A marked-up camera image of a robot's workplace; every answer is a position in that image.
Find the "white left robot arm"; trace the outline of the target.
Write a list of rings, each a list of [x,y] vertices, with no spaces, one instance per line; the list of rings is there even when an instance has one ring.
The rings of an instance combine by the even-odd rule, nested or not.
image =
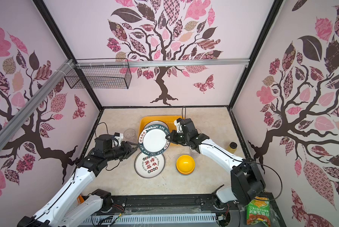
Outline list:
[[[76,166],[69,181],[32,217],[23,217],[19,227],[77,227],[100,210],[110,210],[111,193],[98,189],[72,211],[82,191],[113,160],[123,161],[133,155],[139,145],[123,140],[122,133],[102,134],[95,139],[95,147]]]

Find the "white plate dark green rim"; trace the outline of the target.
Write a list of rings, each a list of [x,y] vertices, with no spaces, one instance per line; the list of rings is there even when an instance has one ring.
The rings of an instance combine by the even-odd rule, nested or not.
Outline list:
[[[161,155],[170,145],[170,142],[166,139],[169,134],[169,129],[167,131],[159,129],[142,130],[138,139],[140,151],[148,156]]]

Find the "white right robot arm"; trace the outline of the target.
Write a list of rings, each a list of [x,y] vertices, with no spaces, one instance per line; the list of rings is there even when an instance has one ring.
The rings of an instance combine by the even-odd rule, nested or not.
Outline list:
[[[247,205],[266,188],[258,164],[252,159],[243,159],[217,145],[209,136],[199,133],[189,118],[178,118],[174,125],[176,129],[166,137],[166,140],[190,147],[197,153],[209,157],[230,175],[231,184],[215,191],[219,203],[238,201],[242,205]]]

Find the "white plate black flower outline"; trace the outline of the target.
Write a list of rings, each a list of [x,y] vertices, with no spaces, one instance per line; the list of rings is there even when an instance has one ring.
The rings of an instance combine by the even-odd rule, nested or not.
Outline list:
[[[149,130],[154,130],[154,129],[159,129],[162,131],[167,131],[169,128],[166,123],[162,121],[152,121],[149,122],[145,127],[144,130],[149,131]]]

